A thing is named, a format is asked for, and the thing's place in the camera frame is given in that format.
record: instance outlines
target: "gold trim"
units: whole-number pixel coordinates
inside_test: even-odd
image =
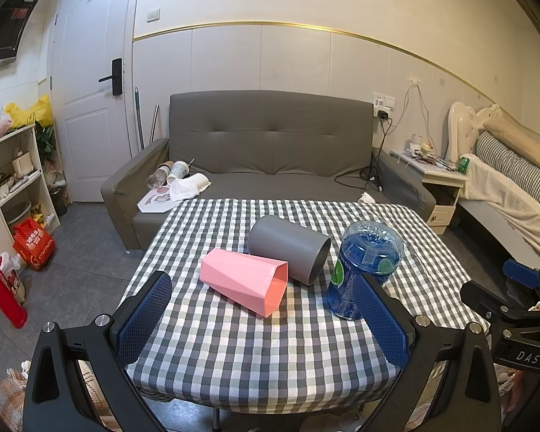
[[[466,80],[459,77],[457,74],[452,73],[452,71],[449,71],[445,69],[444,67],[441,67],[440,65],[432,62],[431,60],[425,59],[424,57],[421,57],[420,55],[417,55],[416,53],[412,53],[411,51],[408,51],[406,49],[403,49],[402,47],[398,47],[397,45],[389,44],[388,42],[384,42],[378,39],[373,39],[372,37],[368,36],[361,36],[360,34],[356,34],[353,32],[343,31],[340,29],[332,29],[331,27],[324,27],[324,26],[313,26],[312,24],[300,24],[300,23],[288,23],[288,22],[280,22],[280,21],[226,21],[226,22],[215,22],[215,23],[203,23],[203,24],[192,24],[190,26],[181,26],[181,27],[173,27],[171,29],[165,29],[163,31],[156,31],[153,33],[144,34],[143,36],[134,37],[132,39],[132,42],[138,42],[145,39],[150,39],[151,37],[157,37],[157,36],[163,36],[165,34],[171,34],[174,32],[180,32],[180,31],[189,31],[193,29],[201,29],[203,27],[219,27],[219,26],[287,26],[287,27],[299,27],[302,29],[312,29],[315,31],[323,31],[323,32],[330,32],[332,34],[340,34],[341,36],[348,36],[348,37],[354,37],[356,39],[361,39],[369,42],[373,42],[378,45],[383,45],[384,47],[388,47],[390,49],[394,49],[397,51],[401,51],[402,53],[405,53],[406,55],[409,55],[411,57],[415,57],[418,60],[422,60],[422,62],[428,63],[429,65],[432,65],[435,68],[438,68],[445,73],[448,73],[450,76],[454,77],[458,81],[464,83],[469,88],[474,89],[477,93],[484,96],[486,99],[488,99],[492,103],[496,103],[494,100],[492,100],[489,96],[484,94],[482,91],[480,91],[475,86],[471,85]],[[540,133],[537,133],[531,128],[528,128],[527,126],[523,125],[523,123],[516,120],[506,109],[500,107],[505,115],[510,117],[512,120],[514,120],[516,123],[518,123],[522,128],[527,129],[528,131],[534,133],[535,135],[540,136]]]

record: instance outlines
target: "red shopping bag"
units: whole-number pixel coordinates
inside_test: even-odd
[[[32,268],[39,270],[50,258],[54,251],[54,239],[31,218],[26,219],[15,228],[14,250]]]

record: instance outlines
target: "door handle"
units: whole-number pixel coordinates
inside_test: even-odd
[[[122,94],[122,59],[112,60],[112,74],[98,79],[98,83],[112,79],[112,95]]]

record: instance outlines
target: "green plant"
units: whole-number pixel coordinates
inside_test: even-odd
[[[56,139],[54,135],[54,125],[43,128],[37,121],[34,123],[36,130],[36,144],[38,145],[38,154],[40,162],[44,165],[45,161],[52,161],[52,156],[56,151]]]

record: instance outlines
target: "table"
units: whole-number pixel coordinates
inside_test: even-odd
[[[256,219],[275,214],[332,237],[324,268],[310,286],[289,280],[278,310],[263,319],[199,281],[213,248],[247,251]],[[179,398],[244,413],[318,411],[379,398],[398,373],[363,320],[335,317],[324,302],[340,238],[357,220],[385,222],[405,243],[386,290],[412,314],[463,328],[478,320],[462,304],[469,280],[459,262],[413,211],[398,205],[267,200],[188,200],[174,208],[124,297],[155,270],[173,294],[139,360],[127,371],[145,396]]]
[[[436,234],[441,235],[450,224],[450,220],[458,203],[460,190],[468,177],[452,170],[436,167],[413,159],[408,153],[390,150],[390,155],[398,158],[404,167],[426,187],[436,199],[432,214],[427,224]]]

